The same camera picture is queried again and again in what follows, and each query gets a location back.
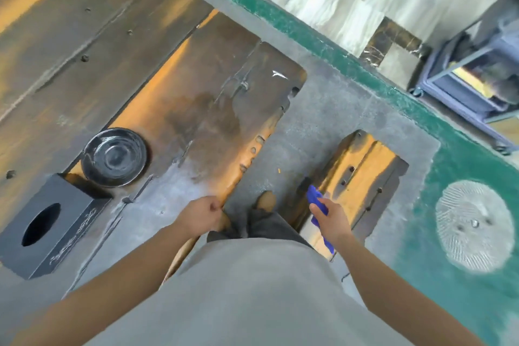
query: blue cloth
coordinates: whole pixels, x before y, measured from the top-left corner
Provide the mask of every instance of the blue cloth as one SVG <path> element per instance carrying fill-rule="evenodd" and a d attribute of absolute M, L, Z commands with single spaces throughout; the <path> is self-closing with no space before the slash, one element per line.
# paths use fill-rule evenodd
<path fill-rule="evenodd" d="M 306 198 L 308 200 L 308 202 L 310 204 L 315 204 L 319 207 L 319 209 L 325 214 L 325 215 L 328 215 L 328 208 L 326 208 L 326 205 L 324 205 L 323 203 L 321 203 L 318 198 L 322 198 L 322 194 L 319 190 L 317 190 L 315 188 L 314 185 L 310 185 L 308 187 L 308 191 L 306 192 Z M 315 218 L 315 216 L 312 216 L 312 223 L 314 225 L 316 225 L 317 227 L 319 227 L 319 222 L 317 221 L 317 219 Z M 332 244 L 327 241 L 326 238 L 324 238 L 324 245 L 328 248 L 328 250 L 333 254 L 334 253 L 334 248 L 332 246 Z"/>

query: green epoxy floor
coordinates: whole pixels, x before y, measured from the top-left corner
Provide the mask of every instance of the green epoxy floor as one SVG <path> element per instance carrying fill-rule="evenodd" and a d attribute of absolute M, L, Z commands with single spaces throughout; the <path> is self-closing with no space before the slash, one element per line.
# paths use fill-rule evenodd
<path fill-rule="evenodd" d="M 451 312 L 485 342 L 507 342 L 507 323 L 519 313 L 519 252 L 515 246 L 505 266 L 489 275 L 472 275 L 445 258 L 435 224 L 442 191 L 457 180 L 481 182 L 494 189 L 519 222 L 519 173 L 503 159 L 439 118 L 423 104 L 367 71 L 339 46 L 266 0 L 231 0 L 267 21 L 347 78 L 362 84 L 440 142 L 425 187 L 408 222 L 404 244 L 393 266 L 415 287 Z"/>

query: cart wheel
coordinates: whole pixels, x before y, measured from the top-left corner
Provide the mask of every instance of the cart wheel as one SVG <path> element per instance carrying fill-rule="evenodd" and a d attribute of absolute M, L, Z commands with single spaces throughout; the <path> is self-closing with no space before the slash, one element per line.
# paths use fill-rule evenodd
<path fill-rule="evenodd" d="M 411 94 L 412 97 L 416 97 L 418 99 L 424 95 L 424 90 L 416 87 L 416 88 L 412 88 L 411 90 L 409 90 L 409 93 Z"/>
<path fill-rule="evenodd" d="M 507 147 L 504 147 L 502 145 L 498 145 L 498 146 L 494 147 L 494 149 L 497 152 L 501 153 L 501 155 L 503 155 L 503 156 L 510 156 L 512 154 Z"/>

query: black dish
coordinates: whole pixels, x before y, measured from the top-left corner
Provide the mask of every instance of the black dish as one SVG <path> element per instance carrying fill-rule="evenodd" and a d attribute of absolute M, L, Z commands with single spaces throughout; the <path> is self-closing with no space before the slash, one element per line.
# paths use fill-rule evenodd
<path fill-rule="evenodd" d="M 97 133 L 85 146 L 81 168 L 85 177 L 107 188 L 127 185 L 144 169 L 146 144 L 135 132 L 114 127 Z"/>

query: hand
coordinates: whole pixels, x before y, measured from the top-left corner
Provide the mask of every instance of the hand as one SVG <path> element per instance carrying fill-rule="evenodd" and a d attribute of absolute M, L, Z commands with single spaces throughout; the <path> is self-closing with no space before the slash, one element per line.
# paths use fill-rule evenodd
<path fill-rule="evenodd" d="M 190 201 L 173 224 L 182 228 L 189 238 L 196 238 L 216 228 L 221 217 L 220 201 L 215 196 L 206 196 Z"/>
<path fill-rule="evenodd" d="M 333 246 L 338 246 L 341 239 L 353 235 L 348 218 L 340 204 L 334 203 L 328 198 L 318 198 L 318 200 L 326 205 L 328 215 L 325 215 L 315 204 L 310 204 L 310 211 L 319 222 L 323 237 Z"/>

